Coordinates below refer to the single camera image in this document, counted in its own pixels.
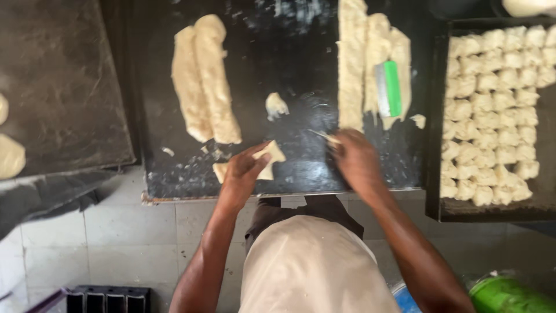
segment dark shorts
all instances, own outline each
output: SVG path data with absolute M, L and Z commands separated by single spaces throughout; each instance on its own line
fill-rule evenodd
M 280 207 L 280 198 L 260 199 L 251 220 L 251 228 L 245 233 L 245 251 L 249 253 L 257 237 L 268 226 L 296 215 L 320 217 L 336 222 L 363 239 L 363 226 L 349 216 L 344 205 L 335 195 L 306 195 L 305 201 L 307 201 L 306 206 L 290 209 Z

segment baker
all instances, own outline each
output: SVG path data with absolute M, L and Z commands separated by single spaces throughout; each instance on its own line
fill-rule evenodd
M 380 174 L 378 154 L 363 134 L 340 130 L 335 159 L 373 210 L 401 275 L 423 312 L 474 312 L 471 300 L 435 248 L 402 212 Z M 267 143 L 231 158 L 201 242 L 183 273 L 171 313 L 215 312 L 236 218 L 270 159 Z M 262 199 L 245 234 L 247 258 L 240 312 L 399 312 L 363 227 L 333 195 L 305 197 L 297 209 Z

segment black work surface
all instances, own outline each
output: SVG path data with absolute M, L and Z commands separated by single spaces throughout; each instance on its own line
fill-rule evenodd
M 428 158 L 429 170 L 426 186 L 426 215 L 441 222 L 526 222 L 556 220 L 556 85 L 537 89 L 540 95 L 536 110 L 539 119 L 537 129 L 537 160 L 540 163 L 539 176 L 528 179 L 527 185 L 533 196 L 527 200 L 511 202 L 507 206 L 490 204 L 477 207 L 471 201 L 460 201 L 450 198 L 440 198 L 440 162 L 441 142 L 444 116 L 444 78 L 446 61 L 448 58 L 448 38 L 460 37 L 470 33 L 478 35 L 497 28 L 514 26 L 531 27 L 542 25 L 545 29 L 556 25 L 556 18 L 477 18 L 450 22 L 445 36 L 437 38 L 438 62 L 435 65 L 436 77 L 433 93 L 434 101 L 430 120 L 430 153 Z M 512 172 L 513 165 L 507 166 Z
M 97 0 L 2 0 L 0 42 L 20 176 L 135 161 Z
M 381 121 L 373 127 L 372 116 L 366 116 L 365 133 L 380 150 L 389 186 L 420 188 L 426 136 L 409 117 L 428 115 L 436 21 L 425 1 L 368 2 L 368 13 L 386 13 L 392 26 L 411 39 L 413 103 L 408 118 L 390 131 L 382 131 Z M 281 3 L 279 12 L 275 3 Z M 220 184 L 212 164 L 271 139 L 277 140 L 287 161 L 276 163 L 275 180 L 258 181 L 254 194 L 349 190 L 325 140 L 308 131 L 332 133 L 337 128 L 337 1 L 138 0 L 133 6 L 131 51 L 145 111 L 141 128 L 150 198 L 214 197 Z M 205 154 L 200 150 L 204 145 L 187 134 L 170 78 L 174 34 L 211 13 L 227 29 L 224 64 L 243 137 L 240 145 L 218 145 L 223 158 Z M 290 115 L 271 123 L 265 100 L 275 91 L 288 104 Z M 207 147 L 212 152 L 216 144 L 211 140 Z

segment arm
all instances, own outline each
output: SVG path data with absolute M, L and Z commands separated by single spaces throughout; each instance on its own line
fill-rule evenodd
M 363 134 L 342 130 L 335 158 L 344 178 L 369 205 L 392 249 L 408 289 L 423 312 L 474 312 L 452 270 L 401 211 L 380 174 L 378 154 Z
M 253 192 L 257 176 L 270 159 L 265 154 L 255 161 L 252 155 L 267 144 L 254 146 L 230 159 L 212 217 L 193 259 L 177 284 L 170 313 L 216 311 L 237 215 Z

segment black baking tray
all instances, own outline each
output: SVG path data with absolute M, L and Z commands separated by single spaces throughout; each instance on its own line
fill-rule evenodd
M 537 159 L 540 173 L 535 179 L 527 180 L 533 192 L 530 199 L 512 202 L 508 206 L 489 205 L 476 207 L 471 201 L 441 199 L 440 162 L 442 127 L 444 116 L 444 94 L 446 64 L 450 36 L 482 34 L 488 30 L 514 26 L 531 27 L 543 25 L 548 28 L 556 24 L 556 18 L 477 18 L 447 22 L 447 33 L 435 38 L 434 77 L 430 90 L 429 157 L 426 181 L 425 214 L 439 222 L 526 222 L 556 220 L 556 85 L 538 90 L 537 103 L 539 125 L 537 126 Z

